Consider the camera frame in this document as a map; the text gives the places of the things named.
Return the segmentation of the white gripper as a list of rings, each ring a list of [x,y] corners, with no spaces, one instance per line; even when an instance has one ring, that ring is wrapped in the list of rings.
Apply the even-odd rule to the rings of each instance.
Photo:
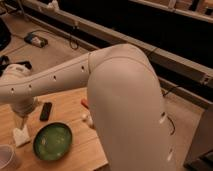
[[[36,104],[37,100],[35,98],[28,98],[10,104],[10,107],[15,114],[24,117],[21,121],[21,130],[23,130],[27,124],[28,117],[25,116],[29,115],[36,108]]]

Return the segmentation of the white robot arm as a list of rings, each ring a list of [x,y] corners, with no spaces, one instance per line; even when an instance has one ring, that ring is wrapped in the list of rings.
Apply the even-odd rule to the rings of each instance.
[[[134,45],[95,50],[31,76],[7,69],[0,102],[24,108],[33,97],[80,87],[110,171],[176,171],[160,83]]]

